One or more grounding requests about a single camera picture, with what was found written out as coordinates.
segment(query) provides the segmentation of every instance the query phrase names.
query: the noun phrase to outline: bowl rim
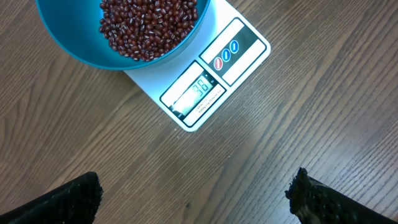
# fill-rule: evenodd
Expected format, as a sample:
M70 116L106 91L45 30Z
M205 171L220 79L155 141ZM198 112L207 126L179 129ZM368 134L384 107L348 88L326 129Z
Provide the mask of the bowl rim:
M91 63L91 62L88 62L88 61L86 61L86 60L83 60L82 58L77 57L75 54L73 54L72 52L70 52L66 47L64 47L64 46L58 41L57 38L55 38L55 36L54 36L53 33L51 32L51 30L49 29L49 27L48 27L48 25L47 25L47 23L46 23L46 21L45 21L45 19L44 19L44 17L43 17L43 14L42 14L42 10L41 10L41 6L40 6L39 1L40 1L40 0L36 0L36 6L37 6L37 10L38 10L38 12L39 12L39 16L40 16L40 18L41 18L41 20L42 20L42 22L43 22L45 28L47 29L47 32L51 35L51 37L53 38L53 40L54 40L59 46L61 46L61 48L62 48L64 51L66 51L68 54L70 54L70 55L71 55L72 57L74 57L75 59L77 59L77 60L79 60L79 61L81 61L81 62L83 62L83 63L85 63L85 64L87 64L87 65L90 65L90 66L93 66L93 67L96 67L96 68L100 68L100 69L105 69L105 70L122 71L122 70L134 70L134 69L137 69L137 68L142 68L142 67L145 67L145 66L152 65L152 64L154 64L154 63L157 63L157 62L163 60L164 58L166 58L167 56L169 56L170 54L172 54L173 52L175 52L179 47L181 47L181 46L193 35L193 33L195 33L196 29L199 27L199 24L202 22L202 20L203 20L205 14L206 14L206 12L207 12L207 9L208 9L208 7L209 7L209 5L210 5L210 2L211 2L212 0L206 0L205 8L204 8L204 10L203 10L202 15L201 15L201 16L198 18L198 20L197 20L197 25L191 30L191 32L190 32L190 33L181 41L181 43L179 43L175 48L173 48L171 51L167 52L165 55L159 57L159 58L156 59L156 60L153 60L153 61L150 61L150 62L147 62L147 63L143 63L143 64L141 64L141 65L130 66L130 67L107 67L107 66L97 65L97 64L95 64L95 63Z

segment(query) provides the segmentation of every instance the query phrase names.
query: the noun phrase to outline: black object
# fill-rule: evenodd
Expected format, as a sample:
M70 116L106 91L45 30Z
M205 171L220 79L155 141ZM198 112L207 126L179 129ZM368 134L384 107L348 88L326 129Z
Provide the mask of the black object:
M397 224L298 170L289 190L290 212L303 224L363 223Z
M61 187L0 215L10 224L91 224L102 199L103 189L95 172L88 172Z

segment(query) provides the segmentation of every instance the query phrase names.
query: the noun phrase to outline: digital number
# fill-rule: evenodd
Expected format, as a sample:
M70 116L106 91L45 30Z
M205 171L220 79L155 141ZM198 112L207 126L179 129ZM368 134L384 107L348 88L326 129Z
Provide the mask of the digital number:
M199 87L198 87L196 84L194 84L194 86L193 86L192 88L193 88L193 90L194 90L195 92L200 93L200 96L199 96L199 97L201 97L201 96L203 95L203 93L201 92L201 90L199 90Z
M202 89L204 92L206 92L206 91L209 89L209 87L206 86L206 85L203 83L202 80L199 80L199 81L198 81L198 84L200 85L201 89Z

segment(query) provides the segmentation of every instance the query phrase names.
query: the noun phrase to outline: blue plastic bowl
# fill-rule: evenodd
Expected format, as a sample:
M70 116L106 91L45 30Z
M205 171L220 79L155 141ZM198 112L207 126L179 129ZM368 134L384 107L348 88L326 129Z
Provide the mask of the blue plastic bowl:
M197 34L211 0L198 0L198 20L187 37L164 56L151 62L135 62L120 56L99 32L101 0L36 0L44 26L59 46L73 57L94 67L108 70L132 70L173 58L183 51Z

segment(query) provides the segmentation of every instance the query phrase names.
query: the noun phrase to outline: kitchen scale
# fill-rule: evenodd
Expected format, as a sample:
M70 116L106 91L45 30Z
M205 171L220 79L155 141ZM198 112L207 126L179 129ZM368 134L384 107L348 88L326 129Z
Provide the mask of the kitchen scale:
M125 71L186 131L196 131L271 52L226 0L212 0L200 26L172 60Z

